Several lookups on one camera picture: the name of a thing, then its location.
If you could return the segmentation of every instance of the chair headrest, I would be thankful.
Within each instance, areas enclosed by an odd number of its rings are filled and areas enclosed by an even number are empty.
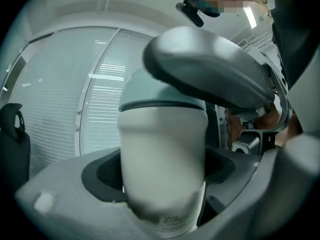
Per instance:
[[[25,130],[25,124],[21,112],[21,104],[18,103],[8,103],[2,107],[0,110],[0,128],[1,131],[6,132],[13,139],[18,140],[19,137],[16,132],[16,116],[18,115],[20,120],[20,129]]]

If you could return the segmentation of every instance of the black chair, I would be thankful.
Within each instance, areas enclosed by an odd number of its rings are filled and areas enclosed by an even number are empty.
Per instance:
[[[29,180],[31,146],[21,107],[9,103],[0,110],[0,173],[12,194]],[[15,127],[16,116],[19,128]]]

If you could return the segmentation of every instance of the window blind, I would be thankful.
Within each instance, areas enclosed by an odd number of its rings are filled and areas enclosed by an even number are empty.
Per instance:
[[[30,176],[75,156],[75,120],[85,81],[114,28],[81,27],[54,34],[23,70],[11,96],[23,105],[31,139]]]
[[[120,146],[117,129],[120,96],[133,72],[142,66],[143,50],[151,39],[120,30],[106,49],[90,76],[84,101],[80,126],[81,155]]]

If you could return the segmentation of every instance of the bottle body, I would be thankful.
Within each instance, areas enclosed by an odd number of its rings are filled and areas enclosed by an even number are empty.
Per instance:
[[[133,212],[163,238],[197,222],[205,180],[206,112],[143,107],[121,112],[121,169]]]

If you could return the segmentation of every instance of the dark clothing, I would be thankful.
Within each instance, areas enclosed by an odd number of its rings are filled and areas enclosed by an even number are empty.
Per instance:
[[[316,21],[304,13],[311,10],[309,5],[303,0],[275,0],[275,9],[271,11],[272,40],[278,47],[289,89],[308,66],[320,42]]]

